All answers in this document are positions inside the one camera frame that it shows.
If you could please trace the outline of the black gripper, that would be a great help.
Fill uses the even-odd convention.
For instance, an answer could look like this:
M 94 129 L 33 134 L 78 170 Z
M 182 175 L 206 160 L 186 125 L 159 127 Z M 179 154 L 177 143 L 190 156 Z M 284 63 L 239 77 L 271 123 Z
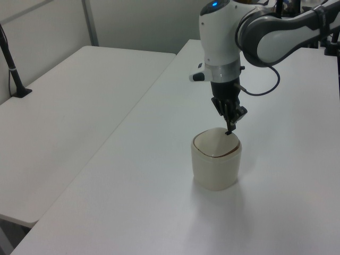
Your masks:
M 240 84 L 239 78 L 223 83 L 211 82 L 212 94 L 214 96 L 211 101 L 219 115 L 223 116 L 226 122 L 226 135 L 230 135 L 233 130 L 236 129 L 237 121 L 239 121 L 248 112 L 245 107 L 238 104 L 240 102 L 239 93 L 241 90 L 236 86 L 236 84 Z M 224 100 L 230 100 L 236 103 L 235 106 L 232 107 L 231 113 L 228 111 L 228 103 Z

